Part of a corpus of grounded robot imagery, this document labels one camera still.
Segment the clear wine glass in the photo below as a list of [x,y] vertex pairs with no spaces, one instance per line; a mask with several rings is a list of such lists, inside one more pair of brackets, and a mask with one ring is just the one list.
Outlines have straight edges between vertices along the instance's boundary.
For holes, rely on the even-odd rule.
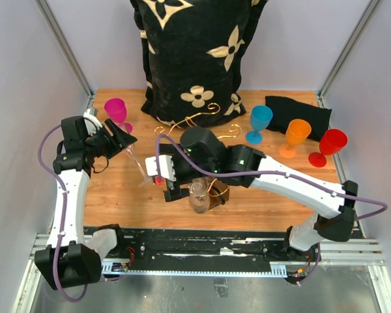
[[210,207],[210,198],[207,193],[208,184],[203,179],[194,179],[189,186],[190,207],[199,214],[206,213]]
[[126,148],[126,152],[128,153],[128,156],[134,161],[135,165],[138,167],[138,170],[143,178],[143,181],[138,185],[138,187],[144,187],[145,185],[152,184],[152,178],[147,175],[144,167],[139,161],[135,145],[129,145]]

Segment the pink wine glass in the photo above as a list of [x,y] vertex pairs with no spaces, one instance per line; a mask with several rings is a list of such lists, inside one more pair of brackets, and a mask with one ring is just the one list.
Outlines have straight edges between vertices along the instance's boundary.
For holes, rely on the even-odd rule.
[[104,104],[104,109],[108,117],[121,129],[131,133],[133,127],[126,122],[127,110],[124,100],[121,98],[111,98]]

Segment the blue wine glass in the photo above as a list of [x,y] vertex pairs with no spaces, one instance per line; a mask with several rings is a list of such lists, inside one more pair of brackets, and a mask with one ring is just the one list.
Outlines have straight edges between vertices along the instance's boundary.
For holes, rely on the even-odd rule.
[[273,118],[272,110],[265,105],[255,106],[250,116],[250,126],[252,130],[246,134],[248,143],[257,145],[263,141],[261,131],[266,129]]

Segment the orange wine glass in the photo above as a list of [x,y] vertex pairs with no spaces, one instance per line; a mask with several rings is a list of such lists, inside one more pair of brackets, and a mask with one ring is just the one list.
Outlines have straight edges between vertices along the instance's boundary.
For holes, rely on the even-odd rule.
[[279,147],[279,154],[284,158],[293,158],[296,146],[302,144],[311,133],[311,125],[303,119],[293,119],[285,133],[286,143]]

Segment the red wine glass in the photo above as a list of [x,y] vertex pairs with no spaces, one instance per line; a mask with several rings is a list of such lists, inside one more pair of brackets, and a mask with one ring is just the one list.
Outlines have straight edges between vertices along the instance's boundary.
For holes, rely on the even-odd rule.
[[348,137],[343,131],[336,128],[328,129],[319,142],[319,152],[309,155],[309,163],[316,168],[324,167],[327,163],[326,157],[338,153],[347,143]]

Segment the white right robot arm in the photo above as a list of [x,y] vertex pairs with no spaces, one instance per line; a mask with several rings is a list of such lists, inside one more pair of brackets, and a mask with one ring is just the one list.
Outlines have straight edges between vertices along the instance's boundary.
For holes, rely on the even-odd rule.
[[324,239],[347,242],[355,223],[354,199],[358,185],[330,183],[293,170],[247,145],[226,146],[206,128],[184,131],[179,143],[170,142],[174,153],[160,153],[160,134],[155,156],[146,159],[147,173],[182,185],[198,177],[213,177],[229,186],[257,188],[298,202],[314,214],[287,229],[283,255],[300,259]]

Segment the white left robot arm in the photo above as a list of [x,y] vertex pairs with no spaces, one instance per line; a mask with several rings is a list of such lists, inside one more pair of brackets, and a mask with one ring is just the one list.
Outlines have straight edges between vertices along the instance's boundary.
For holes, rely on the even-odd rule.
[[101,226],[85,240],[83,217],[95,160],[110,160],[137,139],[111,119],[101,123],[88,113],[63,119],[57,128],[63,139],[52,166],[43,166],[57,183],[53,224],[45,249],[35,252],[34,261],[49,286],[64,292],[97,283],[104,258],[119,258],[126,252],[118,224]]

